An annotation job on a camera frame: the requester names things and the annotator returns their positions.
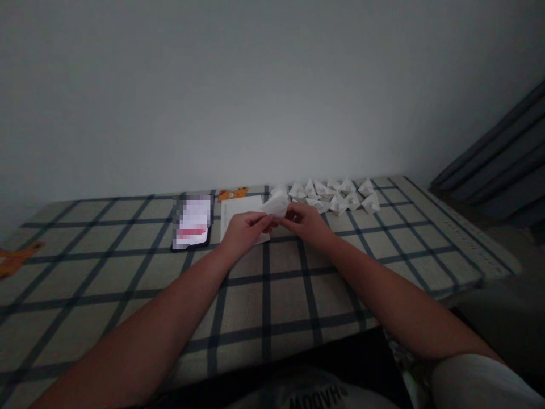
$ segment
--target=floor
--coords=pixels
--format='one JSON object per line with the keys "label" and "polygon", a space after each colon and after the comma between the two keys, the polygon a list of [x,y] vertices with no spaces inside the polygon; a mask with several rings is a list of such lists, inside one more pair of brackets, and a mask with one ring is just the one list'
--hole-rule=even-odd
{"label": "floor", "polygon": [[545,251],[529,230],[518,229],[479,214],[471,206],[432,191],[523,266],[514,278],[491,283],[448,301],[456,306],[492,348],[540,393],[545,393]]}

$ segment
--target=gray curtain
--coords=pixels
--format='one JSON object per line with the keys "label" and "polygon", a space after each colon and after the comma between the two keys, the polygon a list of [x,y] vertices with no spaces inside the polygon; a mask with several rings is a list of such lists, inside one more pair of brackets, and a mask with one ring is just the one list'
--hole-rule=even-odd
{"label": "gray curtain", "polygon": [[492,218],[542,228],[545,81],[450,164],[432,186]]}

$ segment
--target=sleeve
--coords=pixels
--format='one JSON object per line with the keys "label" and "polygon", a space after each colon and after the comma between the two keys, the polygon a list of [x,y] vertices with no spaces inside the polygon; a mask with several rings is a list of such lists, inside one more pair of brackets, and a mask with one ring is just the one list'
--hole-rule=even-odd
{"label": "sleeve", "polygon": [[480,355],[460,355],[431,375],[437,409],[545,408],[545,399],[507,366]]}

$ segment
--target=table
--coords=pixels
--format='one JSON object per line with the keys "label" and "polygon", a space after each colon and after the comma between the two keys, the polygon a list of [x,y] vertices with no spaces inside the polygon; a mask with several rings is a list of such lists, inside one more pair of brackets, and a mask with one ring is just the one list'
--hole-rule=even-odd
{"label": "table", "polygon": [[[324,220],[433,297],[521,272],[503,247],[408,178],[372,181],[380,212],[327,212]],[[250,187],[248,195],[266,199],[270,189]],[[171,253],[172,196],[52,203],[5,242],[11,251],[38,240],[45,247],[0,282],[0,407],[28,406],[217,246],[216,195],[211,245]],[[230,271],[163,387],[280,359],[374,326],[331,263],[279,227]]]}

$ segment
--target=smartphone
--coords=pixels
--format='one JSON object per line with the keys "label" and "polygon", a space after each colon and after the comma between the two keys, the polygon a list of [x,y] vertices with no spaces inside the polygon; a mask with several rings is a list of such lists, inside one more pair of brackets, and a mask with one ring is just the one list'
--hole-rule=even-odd
{"label": "smartphone", "polygon": [[175,197],[172,213],[173,252],[210,244],[214,220],[214,196],[181,194]]}

